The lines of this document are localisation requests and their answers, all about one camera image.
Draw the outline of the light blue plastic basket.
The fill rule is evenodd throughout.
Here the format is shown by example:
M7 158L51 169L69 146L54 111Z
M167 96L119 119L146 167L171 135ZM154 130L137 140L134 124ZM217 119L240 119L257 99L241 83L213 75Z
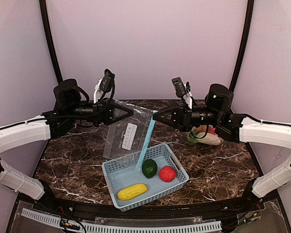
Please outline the light blue plastic basket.
M113 205L122 212L169 195L181 189L189 179L189 175L166 143L148 148L144 159L154 160L158 172L164 166L170 166L176 172L176 177L171 182L162 181L158 173L152 178L147 178L141 170L135 168L139 157L140 152L136 152L102 164ZM148 187L143 194L130 200L120 200L117 197L121 190L140 183Z

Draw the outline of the white bitter gourd toy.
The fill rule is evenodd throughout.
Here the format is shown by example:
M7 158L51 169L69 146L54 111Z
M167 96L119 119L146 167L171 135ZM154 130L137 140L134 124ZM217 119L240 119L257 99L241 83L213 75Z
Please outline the white bitter gourd toy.
M211 145L211 146L218 146L222 143L222 140L219 136L211 134L211 133L207 133L207 135L203 137L205 134L206 134L205 132L200 132L197 135L199 143Z

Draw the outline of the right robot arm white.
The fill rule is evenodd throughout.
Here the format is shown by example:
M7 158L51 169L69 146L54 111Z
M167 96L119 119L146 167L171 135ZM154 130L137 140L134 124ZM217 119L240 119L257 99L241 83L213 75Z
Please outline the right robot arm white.
M155 121L189 132L192 127L212 125L215 133L229 142L254 142L291 149L291 123L256 119L248 114L234 114L230 106L234 94L221 84L212 84L205 107L189 107L182 100L175 107L164 108L153 115ZM291 181L291 155L267 174L251 181L246 196L262 198Z

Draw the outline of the clear zip top bag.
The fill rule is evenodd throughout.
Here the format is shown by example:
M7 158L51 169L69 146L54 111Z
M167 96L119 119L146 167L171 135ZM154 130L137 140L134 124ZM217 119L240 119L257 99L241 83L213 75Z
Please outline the clear zip top bag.
M218 146L223 143L211 125L201 125L198 128L192 127L191 131L187 133L187 140L192 144L206 144L211 146Z

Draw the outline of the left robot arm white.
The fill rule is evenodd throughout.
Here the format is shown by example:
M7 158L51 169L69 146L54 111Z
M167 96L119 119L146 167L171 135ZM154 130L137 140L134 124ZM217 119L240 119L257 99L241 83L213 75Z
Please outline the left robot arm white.
M34 118L0 127L0 155L8 150L33 143L65 136L77 121L86 121L98 127L111 125L133 115L113 97L90 100L75 79L67 79L54 88L55 106ZM31 178L11 167L0 157L0 184L15 192L42 201L54 198L49 185Z

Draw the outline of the green cucumber toy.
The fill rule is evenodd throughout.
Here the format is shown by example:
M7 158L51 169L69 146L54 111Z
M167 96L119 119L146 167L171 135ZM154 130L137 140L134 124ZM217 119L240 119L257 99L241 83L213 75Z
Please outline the green cucumber toy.
M188 142L192 143L192 144L198 144L199 141L197 139L197 134L195 132L191 133L191 132L188 132L187 133L187 140Z

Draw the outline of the clear zip bag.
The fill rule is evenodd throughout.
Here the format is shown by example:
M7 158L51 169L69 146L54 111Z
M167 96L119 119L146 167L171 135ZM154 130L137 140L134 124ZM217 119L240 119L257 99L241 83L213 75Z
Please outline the clear zip bag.
M218 146L223 143L211 125L201 125L198 128L192 127L191 131L187 133L187 140L192 144L206 144L211 146Z
M140 152L146 150L151 138L155 121L151 110L134 105L133 116L108 126L103 157L120 161L120 158L131 155L138 159Z

